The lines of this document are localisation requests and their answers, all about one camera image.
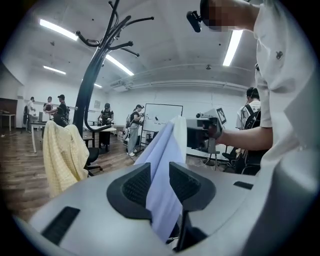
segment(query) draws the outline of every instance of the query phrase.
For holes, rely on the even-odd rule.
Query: ceiling light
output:
[[[223,62],[224,66],[230,66],[232,59],[234,58],[236,50],[238,48],[242,32],[243,32],[243,30],[232,31],[232,36],[231,36],[231,40],[229,43],[229,48],[228,48],[228,51],[226,52],[225,59]]]
[[[56,32],[68,37],[68,38],[71,38],[74,41],[77,41],[77,39],[78,39],[78,36],[75,35],[74,33],[70,32],[70,31],[68,31],[68,30],[66,30],[66,29],[64,29],[64,28],[62,28],[62,27],[60,27],[58,25],[55,25],[55,24],[53,24],[53,23],[51,23],[49,21],[46,21],[44,19],[40,19],[40,25],[44,26],[44,27],[46,27],[48,29],[51,29],[53,31],[56,31]]]
[[[54,72],[57,72],[57,73],[61,73],[61,74],[66,74],[66,72],[63,72],[63,71],[60,71],[60,70],[57,70],[57,69],[54,69],[52,67],[48,67],[48,66],[43,66],[45,69],[47,70],[51,70],[51,71],[54,71]]]
[[[101,85],[99,85],[99,84],[94,84],[96,87],[99,87],[99,88],[102,88],[102,86]]]
[[[132,73],[129,69],[127,69],[124,65],[122,65],[119,61],[111,57],[110,55],[107,55],[105,57],[108,61],[112,62],[116,66],[118,66],[120,69],[122,69],[124,72],[126,72],[129,76],[134,76],[135,74]]]

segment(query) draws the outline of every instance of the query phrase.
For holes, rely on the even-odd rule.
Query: black cap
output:
[[[65,96],[63,94],[59,95],[58,98],[65,100]]]

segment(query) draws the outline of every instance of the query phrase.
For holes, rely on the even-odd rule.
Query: man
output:
[[[132,114],[130,115],[130,138],[128,142],[128,152],[127,154],[130,157],[134,157],[137,150],[135,150],[135,146],[137,144],[138,139],[138,131],[140,126],[140,119],[144,116],[144,114],[139,114],[142,110],[141,105],[136,105],[135,109],[133,110]]]
[[[45,113],[51,114],[51,115],[58,114],[58,115],[61,115],[63,118],[66,118],[67,105],[65,103],[65,96],[63,94],[61,94],[58,96],[58,99],[59,99],[60,105],[55,109],[52,109],[50,111],[45,111]]]
[[[28,121],[27,121],[27,131],[28,133],[31,133],[31,121],[32,121],[32,111],[36,111],[34,108],[34,102],[35,98],[31,97],[28,103],[26,104],[27,106],[27,113],[28,113]]]
[[[244,130],[247,119],[254,113],[260,111],[261,103],[257,88],[250,87],[246,91],[247,102],[237,113],[236,128]]]
[[[110,104],[104,105],[104,110],[101,111],[99,119],[102,119],[102,125],[110,125],[114,120],[114,112],[110,108]],[[99,133],[99,144],[103,147],[105,145],[105,151],[108,151],[108,145],[110,145],[110,132]]]
[[[260,127],[224,130],[217,143],[251,151],[270,149],[261,160],[261,168],[270,170],[286,153],[300,147],[285,111],[302,89],[315,90],[319,84],[316,57],[294,18],[278,1],[252,5],[244,0],[209,0],[204,8],[202,18],[212,29],[249,30],[257,38]]]

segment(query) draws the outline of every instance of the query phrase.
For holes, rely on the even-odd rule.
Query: black pants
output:
[[[110,132],[101,131],[99,133],[99,148],[101,147],[101,143],[106,147],[110,145]]]

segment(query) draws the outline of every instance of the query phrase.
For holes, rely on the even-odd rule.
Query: white shirt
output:
[[[254,25],[254,36],[258,40],[256,56],[260,69],[255,74],[261,102],[260,126],[273,129],[273,146],[263,156],[261,167],[274,167],[286,153],[300,147],[285,112],[302,89],[320,84],[319,67],[297,22],[278,1],[264,0]]]
[[[32,115],[32,109],[34,109],[34,103],[32,100],[29,100],[29,102],[27,103],[27,108],[28,108],[28,115]]]
[[[261,103],[258,99],[254,99],[252,102],[249,103],[249,105],[253,113],[258,112],[261,107]],[[250,117],[249,110],[245,106],[242,106],[237,113],[235,128],[238,128],[239,130],[244,130],[246,126],[246,122],[249,117]]]

